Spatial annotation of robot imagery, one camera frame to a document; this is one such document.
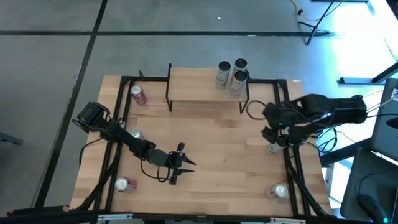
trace soda can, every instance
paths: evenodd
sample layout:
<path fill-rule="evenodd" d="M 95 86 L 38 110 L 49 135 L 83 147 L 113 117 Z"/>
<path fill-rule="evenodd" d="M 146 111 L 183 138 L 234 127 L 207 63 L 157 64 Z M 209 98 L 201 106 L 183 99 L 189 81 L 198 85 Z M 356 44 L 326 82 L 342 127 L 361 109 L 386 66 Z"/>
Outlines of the soda can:
<path fill-rule="evenodd" d="M 137 189 L 137 184 L 137 180 L 128 177 L 119 177 L 114 183 L 114 188 L 118 192 L 132 192 Z"/>
<path fill-rule="evenodd" d="M 130 132 L 130 134 L 134 137 L 134 138 L 138 138 L 141 140 L 144 140 L 144 135 L 142 134 L 142 132 L 140 130 L 134 129 Z"/>
<path fill-rule="evenodd" d="M 246 70 L 248 69 L 248 62 L 245 59 L 237 59 L 235 61 L 235 65 L 234 65 L 234 70 L 232 70 L 232 74 L 235 74 L 237 71 L 242 71 L 242 72 L 246 72 Z"/>
<path fill-rule="evenodd" d="M 229 71 L 231 65 L 228 62 L 220 62 L 218 64 L 218 71 L 216 77 L 216 86 L 219 89 L 224 89 L 228 81 Z"/>
<path fill-rule="evenodd" d="M 247 79 L 248 75 L 246 74 L 246 72 L 237 71 L 233 75 L 231 89 L 229 91 L 232 97 L 237 98 L 241 95 L 242 90 L 246 87 Z"/>
<path fill-rule="evenodd" d="M 286 148 L 289 145 L 288 141 L 284 137 L 278 137 L 274 144 L 269 144 L 268 153 L 274 154 L 279 152 L 280 150 Z"/>
<path fill-rule="evenodd" d="M 135 85 L 131 88 L 131 94 L 139 105 L 144 105 L 148 102 L 147 97 L 144 93 L 144 89 L 142 89 L 142 87 L 139 85 Z"/>
<path fill-rule="evenodd" d="M 289 191 L 287 190 L 287 186 L 283 183 L 270 185 L 266 188 L 267 198 L 271 200 L 286 199 L 288 194 Z"/>

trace gray floor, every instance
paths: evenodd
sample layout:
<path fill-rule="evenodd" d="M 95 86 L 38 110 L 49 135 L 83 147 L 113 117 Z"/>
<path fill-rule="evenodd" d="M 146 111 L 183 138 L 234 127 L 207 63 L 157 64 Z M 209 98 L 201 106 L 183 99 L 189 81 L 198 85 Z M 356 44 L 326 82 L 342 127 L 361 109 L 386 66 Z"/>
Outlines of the gray floor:
<path fill-rule="evenodd" d="M 328 5 L 297 3 L 312 18 Z M 100 4 L 3 0 L 0 30 L 92 30 Z M 322 23 L 341 35 L 316 37 L 310 46 L 301 37 L 97 37 L 73 116 L 96 100 L 103 75 L 137 75 L 141 69 L 144 75 L 166 76 L 168 63 L 215 67 L 240 57 L 253 77 L 301 79 L 305 93 L 366 95 L 379 88 L 339 86 L 336 80 L 373 77 L 394 63 L 375 23 L 366 4 L 344 3 Z M 109 0 L 100 30 L 303 28 L 289 0 Z M 0 144 L 0 214 L 30 205 L 87 43 L 88 37 L 0 36 L 0 131 L 24 140 L 22 146 Z M 69 204 L 85 142 L 86 134 L 71 124 L 46 205 Z"/>

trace red soda can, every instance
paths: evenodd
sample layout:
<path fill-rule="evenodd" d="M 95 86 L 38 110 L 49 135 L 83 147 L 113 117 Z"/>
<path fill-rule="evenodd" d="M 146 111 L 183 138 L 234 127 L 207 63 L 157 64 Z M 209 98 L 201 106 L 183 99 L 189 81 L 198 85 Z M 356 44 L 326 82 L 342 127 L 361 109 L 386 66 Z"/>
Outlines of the red soda can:
<path fill-rule="evenodd" d="M 128 177 L 119 177 L 114 183 L 114 188 L 118 192 L 132 192 L 137 188 L 137 184 L 137 180 Z"/>
<path fill-rule="evenodd" d="M 139 85 L 135 85 L 131 88 L 131 94 L 139 105 L 144 105 L 148 102 L 144 89 Z"/>

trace wooden tabletop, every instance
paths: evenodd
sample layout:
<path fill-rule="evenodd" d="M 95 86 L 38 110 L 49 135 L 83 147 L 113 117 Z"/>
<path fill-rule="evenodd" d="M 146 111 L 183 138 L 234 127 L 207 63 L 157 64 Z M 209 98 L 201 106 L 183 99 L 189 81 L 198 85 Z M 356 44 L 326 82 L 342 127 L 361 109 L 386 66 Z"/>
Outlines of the wooden tabletop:
<path fill-rule="evenodd" d="M 107 75 L 103 80 L 98 102 L 110 111 L 114 110 L 120 79 L 120 76 Z M 138 187 L 133 193 L 115 191 L 112 211 L 292 215 L 290 200 L 269 200 L 265 195 L 266 186 L 287 181 L 282 153 L 270 155 L 266 152 L 269 143 L 260 133 L 265 122 L 251 120 L 245 113 L 239 114 L 238 104 L 232 102 L 190 101 L 175 104 L 169 112 L 165 100 L 166 82 L 136 84 L 143 87 L 148 103 L 139 106 L 132 100 L 126 130 L 140 129 L 145 138 L 165 152 L 175 150 L 178 143 L 184 142 L 184 151 L 197 166 L 184 164 L 183 168 L 195 172 L 181 175 L 177 185 L 161 184 L 141 172 L 139 160 L 123 145 L 118 177 L 137 179 Z M 252 100 L 274 102 L 272 85 L 249 85 Z M 302 96 L 300 81 L 288 80 L 288 85 L 290 99 Z M 259 104 L 250 107 L 251 113 L 257 116 L 261 116 L 262 109 Z M 98 133 L 90 133 L 88 142 L 98 136 Z M 79 206 L 96 185 L 105 146 L 105 141 L 99 141 L 85 149 L 71 208 Z M 302 146 L 300 153 L 309 191 L 322 208 L 331 213 L 317 150 Z M 156 175 L 157 168 L 145 162 L 144 170 Z M 161 169 L 161 175 L 165 175 L 165 171 L 165 168 Z M 104 192 L 101 208 L 107 187 Z M 303 212 L 299 192 L 296 186 L 299 211 Z"/>
<path fill-rule="evenodd" d="M 214 68 L 175 68 L 170 71 L 169 100 L 229 101 L 245 102 L 246 89 L 234 98 L 229 93 L 232 70 L 226 88 L 216 88 L 217 69 Z"/>

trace wooden shelf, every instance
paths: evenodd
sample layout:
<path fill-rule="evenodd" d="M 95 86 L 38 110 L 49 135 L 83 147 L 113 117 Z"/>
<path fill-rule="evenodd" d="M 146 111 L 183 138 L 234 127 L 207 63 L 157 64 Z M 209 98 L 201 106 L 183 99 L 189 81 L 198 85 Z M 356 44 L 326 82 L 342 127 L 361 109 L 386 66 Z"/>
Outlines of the wooden shelf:
<path fill-rule="evenodd" d="M 214 68 L 175 68 L 170 71 L 169 100 L 192 101 L 230 101 L 246 102 L 248 96 L 246 89 L 242 90 L 238 98 L 229 94 L 231 75 L 225 89 L 216 87 L 217 69 Z"/>

